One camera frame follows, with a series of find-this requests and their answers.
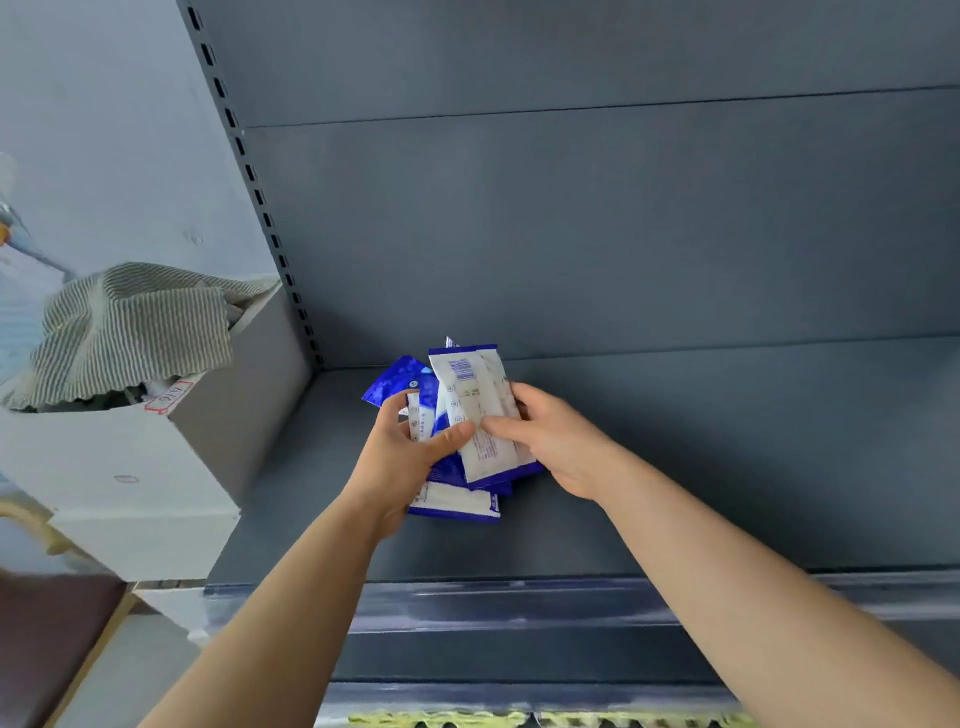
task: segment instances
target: forearm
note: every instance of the forearm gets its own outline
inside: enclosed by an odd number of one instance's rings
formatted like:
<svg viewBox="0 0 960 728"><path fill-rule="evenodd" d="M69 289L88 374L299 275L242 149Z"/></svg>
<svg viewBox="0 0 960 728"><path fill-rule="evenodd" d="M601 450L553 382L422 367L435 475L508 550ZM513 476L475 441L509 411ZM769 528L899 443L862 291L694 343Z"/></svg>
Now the forearm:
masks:
<svg viewBox="0 0 960 728"><path fill-rule="evenodd" d="M626 451L598 502L694 642L765 726L948 725L945 670Z"/></svg>
<svg viewBox="0 0 960 728"><path fill-rule="evenodd" d="M335 500L144 720L144 728L312 726L376 546Z"/></svg>

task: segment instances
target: barcode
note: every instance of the barcode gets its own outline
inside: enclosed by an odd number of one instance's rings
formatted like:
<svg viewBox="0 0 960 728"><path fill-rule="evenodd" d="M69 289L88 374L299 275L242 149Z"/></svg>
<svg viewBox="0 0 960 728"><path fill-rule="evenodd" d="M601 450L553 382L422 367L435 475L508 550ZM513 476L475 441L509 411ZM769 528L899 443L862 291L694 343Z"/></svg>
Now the barcode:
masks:
<svg viewBox="0 0 960 728"><path fill-rule="evenodd" d="M470 366L468 359L453 359L450 361L450 369L453 370L453 374L461 381L464 379L477 378L476 374L473 373L473 367Z"/></svg>

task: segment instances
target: finger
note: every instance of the finger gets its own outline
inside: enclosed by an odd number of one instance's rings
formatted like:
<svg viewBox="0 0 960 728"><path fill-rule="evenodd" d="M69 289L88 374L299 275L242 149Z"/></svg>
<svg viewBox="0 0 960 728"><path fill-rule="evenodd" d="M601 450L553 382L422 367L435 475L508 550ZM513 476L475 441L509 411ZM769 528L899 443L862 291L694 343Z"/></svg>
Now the finger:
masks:
<svg viewBox="0 0 960 728"><path fill-rule="evenodd" d="M530 445L535 425L516 417L485 417L480 426L493 437L502 437L504 440L515 440L524 445Z"/></svg>
<svg viewBox="0 0 960 728"><path fill-rule="evenodd" d="M549 395L542 389L530 384L524 384L522 381L510 382L510 389L514 393L514 397L526 404L527 410L535 415L542 411L551 400L555 399L553 395Z"/></svg>
<svg viewBox="0 0 960 728"><path fill-rule="evenodd" d="M470 420L438 432L424 443L429 450L430 462L435 463L442 457L452 455L469 442L474 432L476 425Z"/></svg>
<svg viewBox="0 0 960 728"><path fill-rule="evenodd" d="M416 392L416 389L405 389L397 392L392 397L388 397L380 405L380 412L376 416L376 427L393 427L396 425L396 418L400 416L400 410L407 406L407 394Z"/></svg>

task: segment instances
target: pile of packets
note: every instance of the pile of packets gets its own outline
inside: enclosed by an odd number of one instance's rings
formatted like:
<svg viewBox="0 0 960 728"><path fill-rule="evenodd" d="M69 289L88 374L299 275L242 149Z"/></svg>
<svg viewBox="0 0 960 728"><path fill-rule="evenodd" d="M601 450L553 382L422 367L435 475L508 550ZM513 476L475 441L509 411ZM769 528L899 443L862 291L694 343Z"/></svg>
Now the pile of packets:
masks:
<svg viewBox="0 0 960 728"><path fill-rule="evenodd" d="M493 437L480 428L480 420L487 415L520 416L496 346L458 347L447 339L445 348L430 350L429 366L402 356L363 399L379 407L388 397L407 389L419 390L407 395L414 441L429 440L464 420L477 425L466 445L434 465L409 512L498 521L499 497L513 492L515 478L538 473L543 465L526 446Z"/></svg>

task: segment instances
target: green and white striped cloth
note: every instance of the green and white striped cloth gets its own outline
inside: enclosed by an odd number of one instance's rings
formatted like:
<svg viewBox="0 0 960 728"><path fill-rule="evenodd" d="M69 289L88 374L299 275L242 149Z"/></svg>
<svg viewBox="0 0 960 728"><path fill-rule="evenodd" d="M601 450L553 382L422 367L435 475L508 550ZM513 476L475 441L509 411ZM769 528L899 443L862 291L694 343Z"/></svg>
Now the green and white striped cloth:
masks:
<svg viewBox="0 0 960 728"><path fill-rule="evenodd" d="M229 366L227 303L276 276L230 280L153 263L123 263L67 283L47 303L43 342L4 404L87 400L141 382Z"/></svg>

